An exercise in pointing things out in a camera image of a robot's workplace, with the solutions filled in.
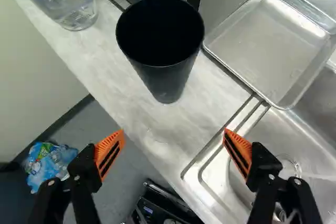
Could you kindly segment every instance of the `black cup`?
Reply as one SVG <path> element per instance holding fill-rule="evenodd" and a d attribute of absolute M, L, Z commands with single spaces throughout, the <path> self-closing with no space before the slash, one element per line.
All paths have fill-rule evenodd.
<path fill-rule="evenodd" d="M 200 14 L 184 0 L 141 0 L 120 16 L 115 34 L 153 96 L 175 102 L 204 37 Z"/>

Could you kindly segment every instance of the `stainless steel sink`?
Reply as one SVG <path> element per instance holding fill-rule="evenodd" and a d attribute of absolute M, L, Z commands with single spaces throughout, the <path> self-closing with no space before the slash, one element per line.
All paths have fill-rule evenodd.
<path fill-rule="evenodd" d="M 290 111 L 269 109 L 246 135 L 284 164 L 283 176 L 310 185 L 323 223 L 336 222 L 336 74 L 325 67 Z M 238 183 L 231 183 L 233 188 Z M 247 194 L 234 190 L 248 202 Z"/>
<path fill-rule="evenodd" d="M 250 142 L 263 143 L 285 167 L 283 177 L 305 179 L 323 223 L 336 223 L 336 70 L 326 66 L 292 109 L 269 108 L 256 97 L 230 120 Z M 223 149 L 219 131 L 181 178 L 223 223 L 245 223 L 254 195 Z"/>

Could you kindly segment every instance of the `wall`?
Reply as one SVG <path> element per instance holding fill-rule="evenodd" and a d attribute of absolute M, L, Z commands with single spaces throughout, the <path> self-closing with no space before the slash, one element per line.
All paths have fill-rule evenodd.
<path fill-rule="evenodd" d="M 8 162 L 88 91 L 15 0 L 0 5 L 0 162 Z"/>

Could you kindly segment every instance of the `countertop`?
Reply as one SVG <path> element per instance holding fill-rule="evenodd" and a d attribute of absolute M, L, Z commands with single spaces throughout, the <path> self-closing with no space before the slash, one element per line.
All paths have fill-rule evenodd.
<path fill-rule="evenodd" d="M 201 51 L 181 98 L 169 105 L 157 102 L 116 42 L 121 11 L 109 0 L 96 1 L 97 22 L 71 32 L 30 0 L 17 0 L 58 56 L 176 192 L 205 223 L 222 223 L 193 195 L 181 172 L 251 91 Z"/>

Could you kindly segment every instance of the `metal baking tray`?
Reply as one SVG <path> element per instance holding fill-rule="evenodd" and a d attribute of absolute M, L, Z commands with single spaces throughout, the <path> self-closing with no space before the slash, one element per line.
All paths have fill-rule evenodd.
<path fill-rule="evenodd" d="M 249 0 L 204 49 L 269 104 L 292 108 L 333 52 L 336 23 L 305 0 Z"/>

